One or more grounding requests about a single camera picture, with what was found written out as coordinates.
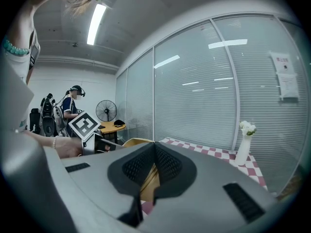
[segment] standing fan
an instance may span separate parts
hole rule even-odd
[[[103,122],[112,121],[117,115],[117,107],[110,100],[103,100],[96,106],[96,116]]]

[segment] white vase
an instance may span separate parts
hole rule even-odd
[[[243,140],[235,157],[235,163],[243,166],[247,160],[249,149],[251,147],[252,135],[243,135]]]

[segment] white wall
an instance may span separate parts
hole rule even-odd
[[[294,18],[284,0],[182,0],[145,22],[140,35],[125,51],[116,76],[168,35],[209,17],[240,12],[274,13]]]
[[[38,63],[28,84],[34,93],[29,113],[33,108],[40,108],[41,100],[49,93],[59,102],[73,85],[80,85],[86,92],[84,98],[75,101],[77,108],[87,111],[95,118],[96,106],[100,101],[115,102],[115,75],[106,74],[100,68],[48,67]]]

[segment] glass wall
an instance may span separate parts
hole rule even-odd
[[[116,120],[121,120],[126,123],[126,79],[127,70],[125,70],[118,78],[116,82],[116,106],[117,106],[117,116]],[[127,131],[118,131],[118,137],[127,141]]]
[[[128,137],[153,139],[153,52],[150,51],[128,69],[127,131]]]
[[[238,150],[237,121],[250,121],[257,127],[251,154],[268,190],[279,194],[306,144],[310,107],[302,61],[306,67],[311,63],[307,38],[295,25],[283,22],[284,27],[268,15],[226,16],[213,23],[216,29],[208,21],[168,37],[128,68],[127,139],[170,137]],[[280,98],[271,53],[291,60],[299,98]]]
[[[298,52],[273,17],[227,17],[214,21],[225,41],[240,42],[228,46],[239,82],[240,119],[256,125],[250,151],[269,190],[279,193],[296,168],[308,125],[307,83]],[[297,74],[299,99],[280,99],[271,52],[289,56]],[[239,131],[236,150],[241,140]]]
[[[155,47],[155,140],[231,149],[236,94],[231,65],[210,22]]]
[[[303,31],[303,29],[295,24],[289,23],[289,22],[282,22],[289,34],[292,36],[294,42],[297,45],[297,48],[300,52],[300,56],[302,58],[302,61],[304,63],[304,67],[306,69],[306,75],[308,77],[308,81],[311,80],[311,43],[308,39],[308,36]],[[302,172],[304,175],[307,175],[306,170],[309,170],[311,166],[311,139],[310,137],[307,137],[307,142],[305,145],[306,151],[303,153],[303,155],[300,158],[300,165],[302,167]]]

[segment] round table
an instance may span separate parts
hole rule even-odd
[[[102,126],[105,126],[104,129],[101,129],[102,134],[114,133],[115,143],[118,143],[117,131],[123,130],[126,128],[126,124],[123,124],[121,127],[115,127],[114,122],[102,122]]]

